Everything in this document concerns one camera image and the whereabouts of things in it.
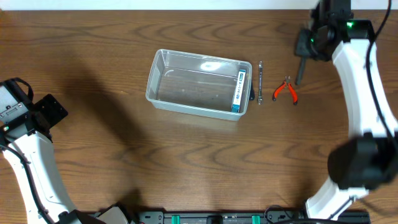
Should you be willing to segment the black handled small hammer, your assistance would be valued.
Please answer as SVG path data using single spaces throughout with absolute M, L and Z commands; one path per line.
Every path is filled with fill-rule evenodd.
M 297 74 L 296 79 L 295 79 L 295 84 L 296 85 L 300 85 L 301 82 L 302 82 L 303 74 L 304 74 L 304 71 L 305 71 L 306 61 L 307 61 L 307 59 L 305 57 L 301 58 L 300 66 L 298 68 L 298 74 Z

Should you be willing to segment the clear plastic container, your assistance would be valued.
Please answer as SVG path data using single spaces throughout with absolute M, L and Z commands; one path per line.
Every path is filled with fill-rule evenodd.
M 231 111 L 239 70 L 246 70 L 238 113 Z M 176 50 L 156 51 L 146 98 L 157 109 L 239 120 L 247 111 L 252 83 L 249 62 Z

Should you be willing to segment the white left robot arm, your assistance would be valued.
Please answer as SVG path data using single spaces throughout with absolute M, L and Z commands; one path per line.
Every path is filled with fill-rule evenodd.
M 34 103 L 25 84 L 20 78 L 1 82 L 1 152 L 16 175 L 28 223 L 99 223 L 76 209 L 55 162 L 50 128 L 67 110 L 51 94 Z

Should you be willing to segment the blue white cardboard box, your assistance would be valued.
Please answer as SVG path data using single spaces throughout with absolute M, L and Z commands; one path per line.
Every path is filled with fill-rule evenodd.
M 240 109 L 245 76 L 246 76 L 246 70 L 239 70 L 238 79 L 236 82 L 236 88 L 234 91 L 234 96 L 232 101 L 232 107 L 231 107 L 231 111 L 234 113 L 238 113 Z

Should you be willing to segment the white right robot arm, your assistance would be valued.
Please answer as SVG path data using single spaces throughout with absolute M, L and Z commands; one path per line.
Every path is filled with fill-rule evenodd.
M 336 222 L 355 201 L 397 175 L 397 119 L 380 78 L 376 41 L 380 30 L 355 19 L 349 1 L 322 0 L 298 35 L 302 60 L 332 62 L 349 119 L 349 139 L 328 156 L 328 178 L 305 203 L 305 221 Z

